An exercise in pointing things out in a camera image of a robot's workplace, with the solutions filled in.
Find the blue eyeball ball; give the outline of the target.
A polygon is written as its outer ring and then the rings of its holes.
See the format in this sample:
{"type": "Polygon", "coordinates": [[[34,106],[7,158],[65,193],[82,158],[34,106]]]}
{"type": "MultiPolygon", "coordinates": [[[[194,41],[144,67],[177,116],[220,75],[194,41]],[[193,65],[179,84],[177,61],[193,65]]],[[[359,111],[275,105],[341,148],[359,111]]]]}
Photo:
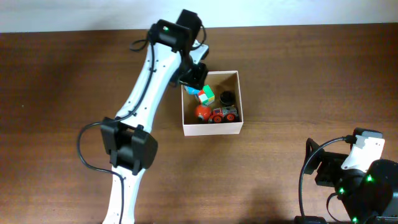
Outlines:
{"type": "Polygon", "coordinates": [[[197,90],[190,86],[184,86],[183,88],[189,95],[197,95],[200,92],[200,90],[197,90]]]}

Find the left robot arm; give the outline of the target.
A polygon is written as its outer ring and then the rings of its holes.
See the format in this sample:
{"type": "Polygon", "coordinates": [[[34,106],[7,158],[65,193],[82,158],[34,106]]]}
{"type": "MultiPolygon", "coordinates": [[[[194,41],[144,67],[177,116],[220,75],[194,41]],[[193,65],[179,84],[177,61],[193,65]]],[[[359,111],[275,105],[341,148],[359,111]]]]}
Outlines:
{"type": "Polygon", "coordinates": [[[113,175],[105,223],[134,223],[139,185],[157,153],[150,132],[166,88],[203,88],[208,69],[202,60],[209,47],[196,40],[203,29],[197,13],[186,9],[175,23],[161,19],[152,24],[146,61],[133,91],[115,118],[103,120],[101,135],[113,175]]]}

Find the black round cap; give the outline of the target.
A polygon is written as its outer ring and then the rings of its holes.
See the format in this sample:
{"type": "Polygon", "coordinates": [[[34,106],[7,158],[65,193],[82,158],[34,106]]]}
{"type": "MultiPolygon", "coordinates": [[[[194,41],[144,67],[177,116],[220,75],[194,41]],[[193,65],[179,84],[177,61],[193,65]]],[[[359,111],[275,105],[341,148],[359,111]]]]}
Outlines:
{"type": "Polygon", "coordinates": [[[236,102],[235,94],[232,91],[223,91],[220,95],[220,102],[223,106],[233,106],[236,102]]]}

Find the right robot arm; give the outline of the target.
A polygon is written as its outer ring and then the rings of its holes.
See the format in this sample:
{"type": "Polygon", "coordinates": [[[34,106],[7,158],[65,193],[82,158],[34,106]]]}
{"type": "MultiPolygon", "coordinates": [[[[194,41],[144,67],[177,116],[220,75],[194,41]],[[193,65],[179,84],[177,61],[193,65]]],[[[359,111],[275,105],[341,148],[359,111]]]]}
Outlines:
{"type": "Polygon", "coordinates": [[[313,172],[317,173],[315,183],[318,186],[334,188],[326,202],[333,197],[341,200],[351,223],[397,223],[397,163],[377,159],[365,170],[349,169],[343,165],[348,158],[346,154],[324,150],[338,141],[351,144],[354,150],[358,146],[370,145],[370,139],[348,135],[321,145],[307,139],[298,183],[300,215],[294,218],[295,223],[326,223],[323,217],[306,215],[303,209],[303,176],[313,172]]]}

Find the red grey toy truck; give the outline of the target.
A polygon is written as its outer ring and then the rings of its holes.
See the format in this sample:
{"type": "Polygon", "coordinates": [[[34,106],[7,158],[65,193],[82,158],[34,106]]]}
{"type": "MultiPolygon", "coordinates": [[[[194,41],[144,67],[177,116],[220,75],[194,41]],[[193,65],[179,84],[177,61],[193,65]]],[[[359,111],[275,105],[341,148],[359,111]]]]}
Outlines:
{"type": "Polygon", "coordinates": [[[237,108],[233,106],[225,106],[212,110],[208,119],[209,123],[233,123],[238,120],[239,114],[237,108]]]}

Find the orange eyeball ball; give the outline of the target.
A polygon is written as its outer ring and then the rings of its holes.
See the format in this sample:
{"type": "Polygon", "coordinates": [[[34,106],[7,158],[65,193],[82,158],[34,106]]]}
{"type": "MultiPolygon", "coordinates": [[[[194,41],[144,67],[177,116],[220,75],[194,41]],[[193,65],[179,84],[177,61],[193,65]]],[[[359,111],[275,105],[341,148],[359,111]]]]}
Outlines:
{"type": "Polygon", "coordinates": [[[209,106],[198,105],[195,108],[195,116],[201,122],[208,122],[211,114],[212,114],[212,110],[209,106]]]}

